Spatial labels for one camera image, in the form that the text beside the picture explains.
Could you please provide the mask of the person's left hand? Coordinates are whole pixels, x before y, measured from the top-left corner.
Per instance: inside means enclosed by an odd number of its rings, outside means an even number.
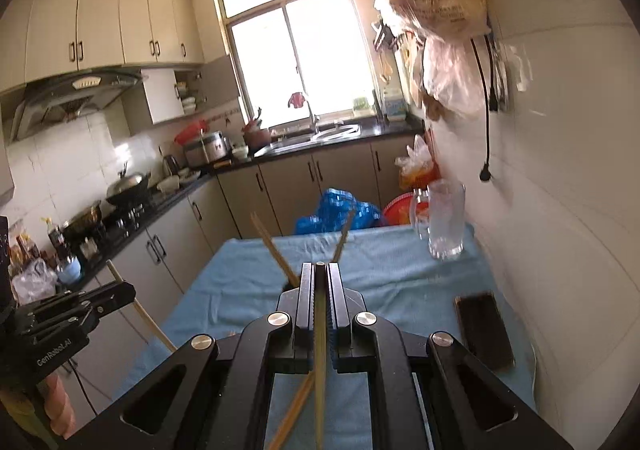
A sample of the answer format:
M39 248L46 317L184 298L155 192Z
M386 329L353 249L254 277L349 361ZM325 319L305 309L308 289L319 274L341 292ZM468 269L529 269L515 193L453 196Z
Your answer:
M76 416L70 396L56 373L50 374L44 384L44 412L49 418L50 429L56 436L68 439L76 432Z

